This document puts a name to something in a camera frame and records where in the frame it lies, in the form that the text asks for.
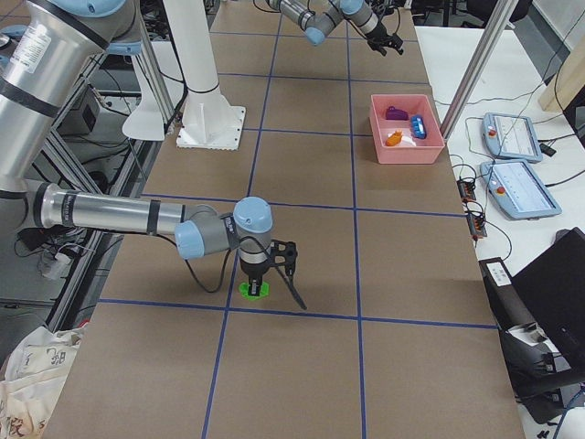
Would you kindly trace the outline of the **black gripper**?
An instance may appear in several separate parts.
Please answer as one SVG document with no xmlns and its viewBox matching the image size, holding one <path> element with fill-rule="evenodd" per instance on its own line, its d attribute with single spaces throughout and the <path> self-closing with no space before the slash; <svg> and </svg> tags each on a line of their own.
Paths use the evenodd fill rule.
<svg viewBox="0 0 585 439">
<path fill-rule="evenodd" d="M 389 34 L 383 25 L 366 33 L 366 39 L 369 47 L 383 57 L 387 56 L 388 48 L 395 50 L 399 55 L 404 53 L 403 39 L 396 32 Z"/>
<path fill-rule="evenodd" d="M 258 296 L 263 276 L 271 269 L 281 269 L 287 285 L 293 285 L 298 252 L 293 241 L 272 240 L 262 243 L 254 237 L 239 239 L 241 270 L 248 276 L 248 296 Z"/>
</svg>

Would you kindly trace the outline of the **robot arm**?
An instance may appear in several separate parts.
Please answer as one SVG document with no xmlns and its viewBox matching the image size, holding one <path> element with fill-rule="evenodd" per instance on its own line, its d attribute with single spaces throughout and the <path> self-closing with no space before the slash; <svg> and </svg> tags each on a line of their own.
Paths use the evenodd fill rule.
<svg viewBox="0 0 585 439">
<path fill-rule="evenodd" d="M 280 13 L 295 23 L 314 46 L 321 45 L 346 21 L 373 51 L 386 56 L 387 49 L 390 48 L 399 55 L 403 54 L 403 40 L 398 35 L 401 18 L 391 34 L 383 24 L 383 18 L 398 9 L 393 1 L 326 1 L 328 7 L 322 12 L 314 11 L 309 4 L 309 1 L 266 1 L 271 11 Z"/>
<path fill-rule="evenodd" d="M 156 236 L 171 242 L 186 262 L 211 254 L 236 254 L 258 297 L 274 270 L 293 286 L 297 251 L 271 236 L 272 214 L 262 198 L 239 200 L 221 214 L 208 205 L 166 203 L 115 195 L 122 167 L 111 159 L 137 157 L 138 140 L 91 140 L 62 134 L 86 78 L 110 55 L 136 57 L 162 108 L 162 126 L 186 116 L 181 143 L 232 150 L 239 145 L 245 111 L 221 94 L 202 5 L 165 4 L 171 45 L 183 91 L 168 94 L 137 1 L 29 1 L 29 23 L 12 38 L 1 63 L 1 228 L 101 230 Z"/>
</svg>

